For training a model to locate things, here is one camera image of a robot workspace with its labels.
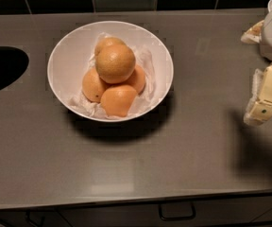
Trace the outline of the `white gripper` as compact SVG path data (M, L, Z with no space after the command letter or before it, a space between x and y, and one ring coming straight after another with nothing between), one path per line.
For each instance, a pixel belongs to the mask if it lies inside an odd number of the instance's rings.
M260 43L261 55L272 61L272 0L269 11L261 20L241 36L245 44ZM272 117L272 63L264 71L256 69L252 80L252 98L246 106L244 122L260 126Z

